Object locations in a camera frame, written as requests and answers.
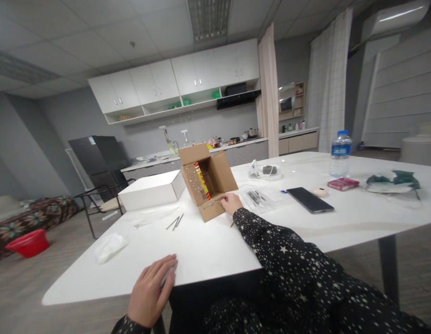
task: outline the refrigerator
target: refrigerator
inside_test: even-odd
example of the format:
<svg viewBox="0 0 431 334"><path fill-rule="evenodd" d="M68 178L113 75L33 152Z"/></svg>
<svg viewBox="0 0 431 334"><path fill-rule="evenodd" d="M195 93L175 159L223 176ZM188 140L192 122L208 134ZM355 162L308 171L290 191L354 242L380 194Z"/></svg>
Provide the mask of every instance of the refrigerator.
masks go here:
<svg viewBox="0 0 431 334"><path fill-rule="evenodd" d="M69 144L95 187L126 181L120 170L129 167L130 163L115 137L89 136L71 140ZM113 192L100 193L101 199L104 202L111 200L127 185L125 183Z"/></svg>

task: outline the air conditioner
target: air conditioner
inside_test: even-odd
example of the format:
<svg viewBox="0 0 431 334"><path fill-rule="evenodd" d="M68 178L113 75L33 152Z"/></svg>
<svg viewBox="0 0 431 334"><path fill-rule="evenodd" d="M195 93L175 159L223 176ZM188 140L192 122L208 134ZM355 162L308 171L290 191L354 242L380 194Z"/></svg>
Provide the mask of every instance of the air conditioner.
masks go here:
<svg viewBox="0 0 431 334"><path fill-rule="evenodd" d="M368 39L397 33L421 21L431 0L417 0L400 6L383 9L365 20L361 43Z"/></svg>

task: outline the white curtain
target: white curtain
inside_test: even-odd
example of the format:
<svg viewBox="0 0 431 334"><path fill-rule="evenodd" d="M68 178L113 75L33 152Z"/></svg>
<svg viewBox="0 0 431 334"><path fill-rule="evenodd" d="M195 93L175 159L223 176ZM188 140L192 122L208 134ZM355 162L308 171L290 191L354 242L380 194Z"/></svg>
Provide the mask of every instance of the white curtain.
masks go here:
<svg viewBox="0 0 431 334"><path fill-rule="evenodd" d="M257 122L261 137L268 137L268 156L279 156L279 95L277 87L274 23L259 43L260 86L262 94L256 99Z"/></svg>
<svg viewBox="0 0 431 334"><path fill-rule="evenodd" d="M307 91L307 127L320 127L319 152L331 151L337 132L344 130L345 77L352 20L348 8L311 43Z"/></svg>

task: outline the black dress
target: black dress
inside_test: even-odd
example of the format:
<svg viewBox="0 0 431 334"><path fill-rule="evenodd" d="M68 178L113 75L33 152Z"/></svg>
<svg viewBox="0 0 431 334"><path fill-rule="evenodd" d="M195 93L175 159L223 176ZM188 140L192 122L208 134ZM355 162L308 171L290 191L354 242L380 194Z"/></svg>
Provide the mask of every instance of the black dress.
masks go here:
<svg viewBox="0 0 431 334"><path fill-rule="evenodd" d="M431 333L294 231L241 208L233 216L264 268L255 302L216 302L200 333ZM125 318L117 333L149 333Z"/></svg>

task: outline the red bucket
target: red bucket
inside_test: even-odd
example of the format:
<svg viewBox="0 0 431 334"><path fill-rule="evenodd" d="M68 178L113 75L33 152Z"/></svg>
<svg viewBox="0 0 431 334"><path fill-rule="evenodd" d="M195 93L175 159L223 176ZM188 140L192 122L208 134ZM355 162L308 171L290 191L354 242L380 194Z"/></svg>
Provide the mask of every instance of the red bucket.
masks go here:
<svg viewBox="0 0 431 334"><path fill-rule="evenodd" d="M21 254L25 258L33 257L49 248L45 230L36 230L13 240L6 246L9 251Z"/></svg>

